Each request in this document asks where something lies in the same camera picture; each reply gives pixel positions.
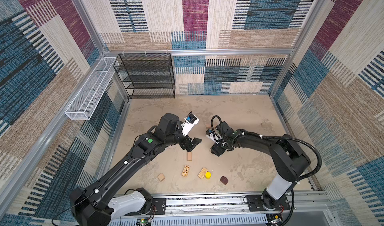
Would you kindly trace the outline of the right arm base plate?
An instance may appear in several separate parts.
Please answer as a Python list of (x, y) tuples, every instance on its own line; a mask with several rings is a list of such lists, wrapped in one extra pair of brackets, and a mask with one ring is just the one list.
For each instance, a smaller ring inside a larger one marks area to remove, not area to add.
[(250, 212), (261, 211), (285, 211), (290, 210), (291, 205), (286, 195), (283, 195), (279, 200), (262, 194), (247, 195), (243, 198), (243, 202), (248, 205)]

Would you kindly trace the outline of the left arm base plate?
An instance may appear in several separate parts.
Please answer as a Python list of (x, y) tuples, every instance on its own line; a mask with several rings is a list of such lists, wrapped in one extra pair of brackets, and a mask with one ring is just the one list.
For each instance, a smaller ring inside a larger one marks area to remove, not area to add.
[(145, 206), (144, 210), (140, 212), (133, 212), (127, 216), (144, 216), (149, 217), (152, 215), (164, 215), (166, 213), (167, 199), (166, 198), (153, 198), (149, 206)]

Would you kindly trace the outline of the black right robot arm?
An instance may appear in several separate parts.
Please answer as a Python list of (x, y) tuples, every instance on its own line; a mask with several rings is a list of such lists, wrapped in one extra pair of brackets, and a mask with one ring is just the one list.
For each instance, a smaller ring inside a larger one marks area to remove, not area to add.
[(234, 131), (226, 122), (207, 129), (207, 138), (214, 141), (211, 153), (221, 156), (235, 148), (247, 148), (271, 156), (277, 174), (259, 197), (265, 210), (275, 210), (286, 200), (285, 194), (300, 181), (301, 175), (311, 164), (298, 142), (289, 135), (267, 137), (238, 129)]

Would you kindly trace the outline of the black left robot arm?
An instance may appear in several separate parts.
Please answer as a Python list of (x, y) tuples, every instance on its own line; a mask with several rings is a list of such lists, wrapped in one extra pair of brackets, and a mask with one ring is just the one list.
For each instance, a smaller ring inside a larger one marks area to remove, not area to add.
[(189, 113), (184, 121), (167, 113), (158, 125), (138, 136), (129, 152), (105, 175), (86, 188), (76, 188), (70, 194), (71, 213), (80, 226), (107, 226), (112, 220), (130, 213), (149, 215), (153, 197), (143, 188), (116, 197), (116, 193), (142, 167), (169, 146), (179, 145), (191, 152), (201, 139), (191, 139), (188, 133), (199, 123)]

